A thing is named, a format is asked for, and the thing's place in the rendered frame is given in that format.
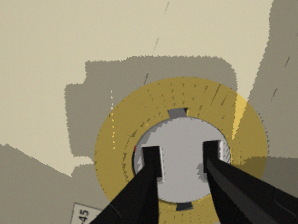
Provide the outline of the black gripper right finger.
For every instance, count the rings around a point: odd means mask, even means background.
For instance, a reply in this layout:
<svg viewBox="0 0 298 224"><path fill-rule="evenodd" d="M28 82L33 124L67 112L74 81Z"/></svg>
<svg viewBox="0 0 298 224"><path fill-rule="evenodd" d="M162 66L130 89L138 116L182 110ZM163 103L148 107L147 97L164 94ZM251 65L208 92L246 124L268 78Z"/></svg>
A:
<svg viewBox="0 0 298 224"><path fill-rule="evenodd" d="M298 224L298 198L218 157L209 157L206 180L221 224Z"/></svg>

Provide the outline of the white cylinder with two slots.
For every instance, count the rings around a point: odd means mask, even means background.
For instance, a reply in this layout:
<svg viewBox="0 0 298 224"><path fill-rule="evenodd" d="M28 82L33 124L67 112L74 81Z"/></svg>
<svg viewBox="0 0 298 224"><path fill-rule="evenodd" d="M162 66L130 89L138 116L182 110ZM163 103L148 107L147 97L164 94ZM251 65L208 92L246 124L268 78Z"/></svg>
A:
<svg viewBox="0 0 298 224"><path fill-rule="evenodd" d="M134 145L133 169L156 165L158 198L189 202L208 196L209 157L230 164L230 149L220 129L186 116L184 108L168 109L169 119L146 129Z"/></svg>

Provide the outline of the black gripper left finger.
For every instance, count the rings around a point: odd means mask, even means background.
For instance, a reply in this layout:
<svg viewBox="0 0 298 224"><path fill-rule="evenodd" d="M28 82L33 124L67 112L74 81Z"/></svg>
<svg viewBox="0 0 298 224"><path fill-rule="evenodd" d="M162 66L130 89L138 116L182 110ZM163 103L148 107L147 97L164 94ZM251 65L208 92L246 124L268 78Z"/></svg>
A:
<svg viewBox="0 0 298 224"><path fill-rule="evenodd" d="M158 224L156 165L145 164L90 224Z"/></svg>

